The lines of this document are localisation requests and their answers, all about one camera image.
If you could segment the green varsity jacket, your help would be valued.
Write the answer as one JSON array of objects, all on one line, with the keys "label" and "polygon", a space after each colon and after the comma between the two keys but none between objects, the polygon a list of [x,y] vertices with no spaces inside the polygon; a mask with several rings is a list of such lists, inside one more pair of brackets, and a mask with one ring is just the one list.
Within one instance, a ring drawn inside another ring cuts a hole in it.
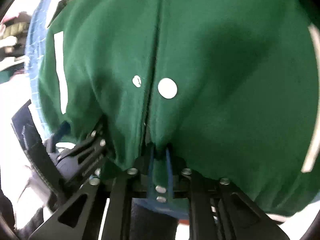
[{"label": "green varsity jacket", "polygon": [[172,146],[292,216],[319,193],[319,162],[302,172],[318,108],[311,22],[300,0],[70,0],[46,37],[44,118],[76,143],[106,116],[119,168]]}]

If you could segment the stack of folded clothes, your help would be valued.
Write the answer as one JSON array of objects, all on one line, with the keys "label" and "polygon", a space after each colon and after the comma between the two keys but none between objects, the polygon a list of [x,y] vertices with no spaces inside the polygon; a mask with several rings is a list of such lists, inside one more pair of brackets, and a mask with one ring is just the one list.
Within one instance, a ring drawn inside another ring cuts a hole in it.
[{"label": "stack of folded clothes", "polygon": [[1,83],[8,82],[24,70],[30,20],[31,16],[23,11],[1,22]]}]

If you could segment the blue striped bed sheet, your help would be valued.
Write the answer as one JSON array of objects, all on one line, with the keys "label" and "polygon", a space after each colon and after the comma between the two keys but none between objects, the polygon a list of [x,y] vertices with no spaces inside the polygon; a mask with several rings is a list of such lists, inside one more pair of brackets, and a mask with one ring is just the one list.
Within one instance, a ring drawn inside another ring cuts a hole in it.
[{"label": "blue striped bed sheet", "polygon": [[39,5],[31,16],[25,45],[27,62],[24,65],[24,69],[30,85],[31,113],[40,137],[43,140],[50,137],[50,129],[43,117],[40,106],[39,73],[46,51],[48,25],[60,1],[61,0],[40,0]]}]

